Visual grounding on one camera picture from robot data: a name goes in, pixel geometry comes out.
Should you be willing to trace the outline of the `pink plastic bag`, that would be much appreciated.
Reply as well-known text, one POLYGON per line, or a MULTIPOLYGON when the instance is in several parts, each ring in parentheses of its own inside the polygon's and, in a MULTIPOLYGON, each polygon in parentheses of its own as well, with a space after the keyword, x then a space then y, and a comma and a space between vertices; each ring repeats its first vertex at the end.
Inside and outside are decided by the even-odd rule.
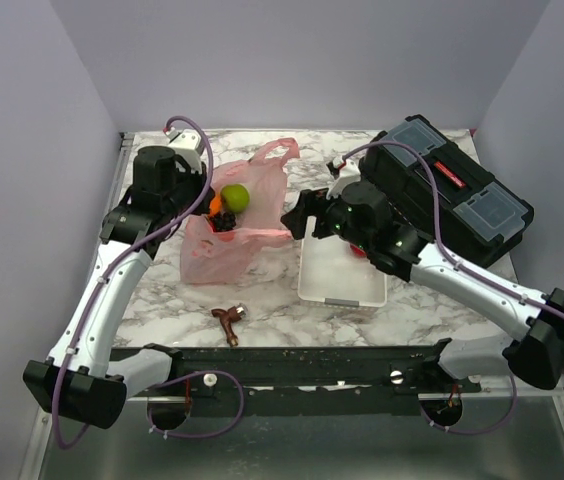
POLYGON ((248 190, 250 201, 229 231, 215 232, 205 217, 188 219, 180 249, 182 282, 232 283, 263 248, 279 248, 291 240, 290 231, 280 221, 288 182, 284 166, 299 157, 296 140, 280 138, 260 147, 248 160, 214 169, 211 186, 215 192, 240 184, 248 190))

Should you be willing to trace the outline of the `red fake pomegranate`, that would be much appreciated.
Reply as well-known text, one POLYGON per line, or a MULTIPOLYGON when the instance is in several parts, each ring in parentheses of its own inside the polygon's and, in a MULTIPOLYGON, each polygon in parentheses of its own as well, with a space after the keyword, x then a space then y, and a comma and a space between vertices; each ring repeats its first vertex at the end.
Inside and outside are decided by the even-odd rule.
POLYGON ((361 248, 359 248, 359 247, 357 247, 357 246, 355 246, 355 245, 350 245, 350 249, 351 249, 351 251, 353 252, 353 254, 356 255, 356 256, 358 256, 358 257, 361 257, 361 258, 366 258, 366 257, 367 257, 366 252, 365 252, 363 249, 361 249, 361 248))

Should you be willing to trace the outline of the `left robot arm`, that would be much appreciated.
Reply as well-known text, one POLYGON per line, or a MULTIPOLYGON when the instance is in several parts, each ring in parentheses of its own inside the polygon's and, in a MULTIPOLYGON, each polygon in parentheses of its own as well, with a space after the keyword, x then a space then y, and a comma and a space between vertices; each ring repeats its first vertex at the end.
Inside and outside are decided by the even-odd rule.
POLYGON ((200 146, 149 146, 133 160, 132 184, 107 213, 96 263, 61 338, 23 381, 47 413, 107 429, 126 400, 153 386, 176 393, 184 380, 165 347, 110 359, 129 300, 171 230, 189 214, 208 212, 213 195, 200 146))

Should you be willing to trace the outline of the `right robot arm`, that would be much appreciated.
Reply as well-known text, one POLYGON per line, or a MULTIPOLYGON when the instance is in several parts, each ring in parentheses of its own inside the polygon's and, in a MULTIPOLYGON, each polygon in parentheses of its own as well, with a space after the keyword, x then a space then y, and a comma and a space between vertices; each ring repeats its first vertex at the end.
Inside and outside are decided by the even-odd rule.
POLYGON ((336 235, 361 249, 379 271, 435 290, 477 312, 501 329, 481 339, 444 340, 422 367, 422 379, 442 392, 473 375, 514 374, 552 390, 564 374, 564 290, 516 286, 456 254, 443 255, 430 235, 398 222, 387 197, 368 181, 346 186, 329 198, 324 189, 301 191, 281 221, 302 239, 307 220, 313 237, 336 235))

